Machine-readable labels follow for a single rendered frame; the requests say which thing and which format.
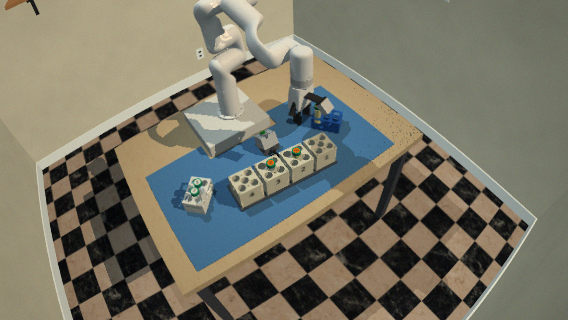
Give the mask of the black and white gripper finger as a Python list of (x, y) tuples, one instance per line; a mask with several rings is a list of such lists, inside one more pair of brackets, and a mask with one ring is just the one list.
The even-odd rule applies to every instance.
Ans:
[(293, 122), (294, 123), (301, 125), (301, 116), (300, 116), (301, 112), (299, 112), (297, 114), (294, 111), (297, 111), (297, 110), (296, 110), (296, 107), (295, 107), (295, 103), (293, 102), (288, 115), (293, 116)]
[(302, 110), (302, 113), (310, 116), (310, 106), (311, 106), (311, 102)]

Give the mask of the beige bucket adapter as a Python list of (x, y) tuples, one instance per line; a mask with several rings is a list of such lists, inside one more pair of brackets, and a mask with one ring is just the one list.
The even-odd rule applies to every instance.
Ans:
[(265, 197), (263, 183), (251, 166), (229, 176), (228, 180), (231, 190), (242, 208)]
[(337, 146), (323, 132), (303, 141), (303, 146), (314, 158), (314, 169), (316, 171), (336, 160)]
[[(292, 149), (294, 147), (301, 149), (300, 158), (298, 159), (292, 156)], [(279, 152), (279, 158), (289, 170), (289, 179), (292, 183), (313, 173), (314, 158), (301, 143)]]
[[(266, 161), (269, 159), (275, 160), (276, 166), (273, 171), (267, 169)], [(267, 195), (290, 185), (289, 170), (276, 154), (254, 164), (254, 169), (256, 175), (259, 175), (258, 178), (263, 183), (263, 189)]]

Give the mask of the blue flat mat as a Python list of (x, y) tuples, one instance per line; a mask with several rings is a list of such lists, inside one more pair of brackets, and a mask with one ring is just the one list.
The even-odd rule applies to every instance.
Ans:
[[(197, 272), (299, 211), (394, 145), (321, 85), (314, 94), (327, 96), (333, 109), (343, 112), (339, 134), (311, 128), (313, 101), (310, 116), (301, 111), (301, 125), (288, 115), (288, 101), (266, 111), (277, 123), (267, 129), (276, 133), (278, 154), (323, 132), (337, 146), (338, 163), (249, 209), (241, 211), (226, 185), (229, 176), (250, 166), (255, 172), (254, 164), (274, 154), (265, 156), (253, 136), (212, 159), (200, 146), (146, 177)], [(188, 212), (182, 204), (191, 176), (210, 178), (214, 186), (206, 215)]]

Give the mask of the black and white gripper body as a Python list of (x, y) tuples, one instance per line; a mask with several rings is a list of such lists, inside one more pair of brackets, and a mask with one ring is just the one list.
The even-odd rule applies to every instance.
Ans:
[(294, 102), (297, 112), (301, 112), (311, 102), (310, 100), (304, 98), (304, 96), (309, 92), (314, 94), (313, 83), (311, 86), (306, 88), (297, 88), (291, 84), (288, 93), (288, 108), (290, 109), (292, 103)]

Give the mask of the blue tube rack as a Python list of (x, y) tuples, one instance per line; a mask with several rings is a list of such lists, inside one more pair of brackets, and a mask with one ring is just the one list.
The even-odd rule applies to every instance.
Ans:
[[(343, 112), (342, 111), (337, 111), (337, 110), (331, 110), (331, 114), (325, 115), (328, 117), (325, 117), (321, 114), (321, 118), (315, 118), (314, 117), (314, 112), (311, 118), (311, 128), (314, 129), (319, 129), (319, 130), (324, 130), (324, 131), (328, 131), (328, 132), (333, 132), (333, 133), (338, 133), (339, 134), (339, 126), (340, 126), (340, 121), (342, 123), (342, 116), (343, 116)], [(340, 113), (340, 115), (334, 115), (335, 112)], [(332, 118), (337, 118), (337, 119), (332, 119)], [(321, 121), (320, 124), (319, 123), (314, 123), (314, 120), (312, 122), (312, 119), (314, 120), (319, 120)], [(324, 122), (322, 122), (324, 121)], [(329, 122), (329, 123), (328, 123)], [(334, 124), (333, 124), (334, 123)], [(339, 125), (338, 125), (339, 124)], [(325, 128), (327, 127), (327, 128)], [(329, 129), (331, 128), (331, 129)], [(336, 130), (334, 130), (336, 129)]]

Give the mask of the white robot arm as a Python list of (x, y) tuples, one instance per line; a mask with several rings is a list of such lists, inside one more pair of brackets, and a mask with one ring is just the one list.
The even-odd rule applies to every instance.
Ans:
[[(313, 51), (310, 47), (288, 37), (266, 47), (258, 39), (257, 29), (264, 17), (253, 7), (257, 2), (258, 0), (200, 0), (193, 8), (209, 53), (218, 54), (228, 48), (209, 62), (220, 108), (217, 113), (224, 120), (236, 119), (244, 112), (244, 106), (239, 102), (236, 79), (230, 73), (246, 61), (246, 51), (240, 30), (233, 24), (222, 27), (220, 19), (215, 16), (221, 12), (245, 32), (250, 53), (263, 66), (275, 69), (290, 60), (291, 84), (297, 88), (306, 88), (313, 83)], [(317, 103), (323, 116), (334, 108), (327, 96), (320, 97), (309, 92), (304, 98)]]

